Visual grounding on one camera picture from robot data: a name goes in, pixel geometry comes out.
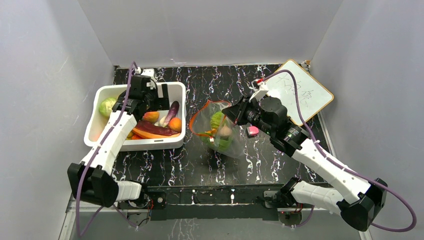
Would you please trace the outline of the peach fruit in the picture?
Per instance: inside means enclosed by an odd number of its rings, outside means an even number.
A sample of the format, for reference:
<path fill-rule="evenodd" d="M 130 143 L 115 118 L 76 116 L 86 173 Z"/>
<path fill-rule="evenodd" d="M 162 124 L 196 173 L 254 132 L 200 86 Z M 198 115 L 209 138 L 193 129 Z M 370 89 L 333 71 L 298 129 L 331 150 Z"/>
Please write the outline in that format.
<path fill-rule="evenodd" d="M 154 124 L 158 121 L 159 117 L 160 113 L 158 111 L 149 111 L 143 115 L 142 120 Z"/>

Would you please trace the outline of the garlic bulb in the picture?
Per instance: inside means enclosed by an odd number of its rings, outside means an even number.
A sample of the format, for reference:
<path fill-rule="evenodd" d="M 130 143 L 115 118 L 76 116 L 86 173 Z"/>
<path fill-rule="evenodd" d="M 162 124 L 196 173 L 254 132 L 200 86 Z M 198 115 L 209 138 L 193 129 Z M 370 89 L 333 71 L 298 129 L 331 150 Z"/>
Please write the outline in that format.
<path fill-rule="evenodd" d="M 233 131 L 230 127 L 224 124 L 218 131 L 218 134 L 221 138 L 229 138 L 233 134 Z"/>

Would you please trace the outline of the green cabbage head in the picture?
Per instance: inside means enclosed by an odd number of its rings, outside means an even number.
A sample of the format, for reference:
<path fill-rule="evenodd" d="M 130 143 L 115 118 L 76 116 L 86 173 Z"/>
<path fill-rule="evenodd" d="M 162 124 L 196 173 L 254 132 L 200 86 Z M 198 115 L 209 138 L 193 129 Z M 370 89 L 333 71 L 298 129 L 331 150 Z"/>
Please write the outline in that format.
<path fill-rule="evenodd" d="M 221 111 L 218 111 L 212 115 L 210 118 L 210 128 L 212 131 L 216 131 L 221 127 L 228 127 L 228 119 L 225 114 L 223 114 Z"/>

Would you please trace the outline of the clear zip top bag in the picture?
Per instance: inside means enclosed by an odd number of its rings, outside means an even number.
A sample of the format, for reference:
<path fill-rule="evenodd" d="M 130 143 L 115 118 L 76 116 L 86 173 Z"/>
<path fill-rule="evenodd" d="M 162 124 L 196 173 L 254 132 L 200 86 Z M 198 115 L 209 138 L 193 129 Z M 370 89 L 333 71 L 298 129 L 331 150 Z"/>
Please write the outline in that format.
<path fill-rule="evenodd" d="M 231 104 L 227 101 L 211 101 L 208 100 L 206 104 L 196 112 L 190 119 L 188 127 L 190 131 L 200 138 L 201 133 L 211 131 L 213 135 L 219 135 L 219 130 L 211 130 L 210 120 L 214 113 L 221 112 L 223 109 L 230 107 Z M 234 124 L 227 118 L 229 126 L 232 129 L 232 143 L 228 150 L 218 152 L 231 158 L 241 158 L 244 155 L 245 139 L 242 137 L 242 128 Z"/>

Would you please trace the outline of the green leafy vegetable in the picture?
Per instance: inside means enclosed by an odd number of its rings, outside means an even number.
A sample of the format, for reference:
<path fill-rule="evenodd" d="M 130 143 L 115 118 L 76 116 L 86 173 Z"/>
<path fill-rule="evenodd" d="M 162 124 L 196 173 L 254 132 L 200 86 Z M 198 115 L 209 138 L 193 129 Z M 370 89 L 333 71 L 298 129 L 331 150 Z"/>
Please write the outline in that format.
<path fill-rule="evenodd" d="M 216 152 L 227 151 L 233 141 L 232 136 L 213 135 L 211 131 L 202 132 L 199 137 L 208 148 Z"/>

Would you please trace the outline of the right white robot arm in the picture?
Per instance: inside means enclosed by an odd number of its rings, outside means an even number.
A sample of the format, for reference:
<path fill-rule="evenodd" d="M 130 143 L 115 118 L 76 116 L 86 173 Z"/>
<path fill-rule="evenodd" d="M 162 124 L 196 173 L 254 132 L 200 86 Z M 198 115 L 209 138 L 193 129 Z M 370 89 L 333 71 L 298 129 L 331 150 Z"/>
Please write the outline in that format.
<path fill-rule="evenodd" d="M 325 158 L 328 153 L 315 146 L 306 130 L 291 122 L 287 108 L 278 98 L 249 102 L 247 97 L 242 97 L 222 113 L 236 125 L 251 124 L 266 133 L 277 150 L 312 169 L 331 185 L 320 187 L 293 177 L 279 192 L 263 198 L 268 207 L 313 205 L 341 216 L 361 232 L 369 228 L 383 208 L 386 191 L 380 186 L 386 183 L 379 178 L 376 183 L 370 183 L 349 173 L 348 167 L 337 167 L 328 161 Z"/>

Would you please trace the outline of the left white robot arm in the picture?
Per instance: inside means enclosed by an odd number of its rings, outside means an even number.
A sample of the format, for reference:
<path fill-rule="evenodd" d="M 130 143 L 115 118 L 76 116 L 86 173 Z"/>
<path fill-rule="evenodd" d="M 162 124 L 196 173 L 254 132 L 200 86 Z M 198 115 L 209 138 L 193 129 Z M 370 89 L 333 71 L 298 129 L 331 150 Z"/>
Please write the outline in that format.
<path fill-rule="evenodd" d="M 108 123 L 80 163 L 71 163 L 67 176 L 77 201 L 102 207 L 130 200 L 137 208 L 149 203 L 149 194 L 135 181 L 116 181 L 112 168 L 128 134 L 147 112 L 170 108 L 169 89 L 149 76 L 129 77 L 127 88 L 112 107 Z"/>

